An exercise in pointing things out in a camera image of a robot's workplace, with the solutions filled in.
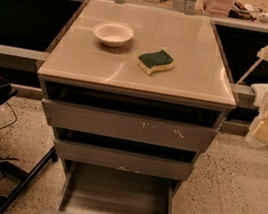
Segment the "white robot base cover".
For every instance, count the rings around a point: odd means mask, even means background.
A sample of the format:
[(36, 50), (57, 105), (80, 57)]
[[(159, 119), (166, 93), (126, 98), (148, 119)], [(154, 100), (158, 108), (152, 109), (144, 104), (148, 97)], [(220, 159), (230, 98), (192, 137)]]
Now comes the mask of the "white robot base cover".
[(255, 107), (262, 107), (264, 105), (268, 105), (268, 84), (267, 83), (257, 83), (252, 84), (250, 87), (255, 93), (255, 100), (253, 101), (253, 105)]

